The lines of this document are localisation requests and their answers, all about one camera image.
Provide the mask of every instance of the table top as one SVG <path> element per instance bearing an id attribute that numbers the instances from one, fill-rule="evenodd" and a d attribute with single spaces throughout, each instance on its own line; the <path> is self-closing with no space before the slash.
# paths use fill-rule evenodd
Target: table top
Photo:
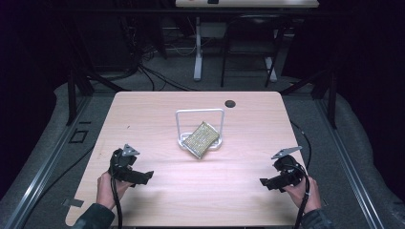
<path id="1" fill-rule="evenodd" d="M 227 100 L 235 107 L 225 106 Z M 176 111 L 224 109 L 223 143 L 202 159 L 178 143 Z M 179 115 L 181 132 L 206 121 L 217 130 L 221 113 Z M 282 97 L 274 92 L 124 92 L 116 94 L 66 223 L 96 200 L 96 180 L 113 151 L 128 143 L 140 152 L 133 169 L 155 171 L 147 185 L 121 200 L 127 226 L 293 225 L 298 212 L 288 194 L 269 191 L 260 178 L 279 176 L 271 157 L 297 146 Z M 300 152 L 291 154 L 304 166 Z"/>
<path id="2" fill-rule="evenodd" d="M 176 0 L 181 8 L 317 8 L 317 0 L 219 0 L 208 4 L 207 0 Z"/>

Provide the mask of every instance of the desk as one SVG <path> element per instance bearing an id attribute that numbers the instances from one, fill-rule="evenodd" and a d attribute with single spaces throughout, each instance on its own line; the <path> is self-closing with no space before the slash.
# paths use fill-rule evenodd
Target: desk
<path id="1" fill-rule="evenodd" d="M 227 108 L 226 100 L 236 106 Z M 198 160 L 178 144 L 176 111 L 224 109 L 223 143 Z M 181 129 L 197 122 L 180 116 Z M 114 150 L 128 143 L 140 152 L 134 170 L 155 171 L 147 185 L 130 188 L 121 201 L 123 225 L 267 226 L 293 225 L 298 212 L 289 195 L 269 191 L 259 178 L 276 177 L 270 158 L 297 146 L 282 97 L 274 92 L 118 93 L 107 114 L 66 223 L 95 201 L 96 180 L 109 167 Z M 292 154 L 304 165 L 300 152 Z"/>
<path id="2" fill-rule="evenodd" d="M 208 4 L 207 0 L 176 0 L 176 7 L 179 8 L 275 8 L 275 9 L 311 9 L 317 8 L 317 0 L 220 0 L 218 4 Z M 200 17 L 196 22 L 196 64 L 194 66 L 194 80 L 202 78 L 203 52 L 201 49 L 201 23 Z M 266 66 L 271 66 L 271 58 L 266 58 Z M 273 71 L 270 76 L 272 82 L 277 81 L 276 73 Z"/>

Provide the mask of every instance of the chair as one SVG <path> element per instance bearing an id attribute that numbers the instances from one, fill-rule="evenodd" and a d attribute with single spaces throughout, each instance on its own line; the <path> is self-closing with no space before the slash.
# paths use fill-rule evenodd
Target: chair
<path id="1" fill-rule="evenodd" d="M 221 87 L 224 86 L 225 71 L 264 71 L 266 70 L 266 87 L 274 69 L 277 53 L 283 41 L 283 36 L 291 25 L 289 17 L 278 14 L 243 14 L 232 18 L 227 23 L 224 34 L 223 69 Z M 249 55 L 263 57 L 264 67 L 229 68 L 231 55 Z M 266 64 L 266 58 L 272 58 L 271 66 Z"/>

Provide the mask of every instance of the dark background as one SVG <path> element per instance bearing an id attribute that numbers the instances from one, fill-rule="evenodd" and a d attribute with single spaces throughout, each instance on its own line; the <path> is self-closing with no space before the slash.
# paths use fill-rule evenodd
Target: dark background
<path id="1" fill-rule="evenodd" d="M 55 105 L 53 90 L 67 81 L 72 57 L 77 56 L 58 22 L 41 10 L 42 5 L 26 0 L 0 4 L 2 197 L 46 127 Z M 321 1 L 320 10 L 356 6 L 353 1 Z M 353 21 L 306 21 L 296 32 L 283 75 L 311 76 L 328 66 L 342 38 L 352 41 L 338 71 L 337 90 L 352 105 L 368 134 L 375 167 L 387 186 L 405 200 L 401 182 L 405 177 L 405 7 L 400 0 L 368 1 L 360 6 Z M 120 47 L 120 63 L 126 63 L 128 50 L 114 32 L 119 29 L 110 25 L 107 30 L 110 36 L 103 36 L 98 45 Z M 78 40 L 76 45 L 86 47 L 85 43 Z M 117 49 L 106 46 L 105 51 L 104 56 L 117 55 Z M 81 58 L 94 67 L 94 58 Z"/>

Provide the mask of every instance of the round hole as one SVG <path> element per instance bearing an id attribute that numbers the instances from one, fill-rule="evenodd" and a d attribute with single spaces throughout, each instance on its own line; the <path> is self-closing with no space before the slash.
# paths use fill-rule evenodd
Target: round hole
<path id="1" fill-rule="evenodd" d="M 226 106 L 227 108 L 233 108 L 233 107 L 236 106 L 236 103 L 235 103 L 235 101 L 233 101 L 233 100 L 226 100 L 225 106 Z"/>

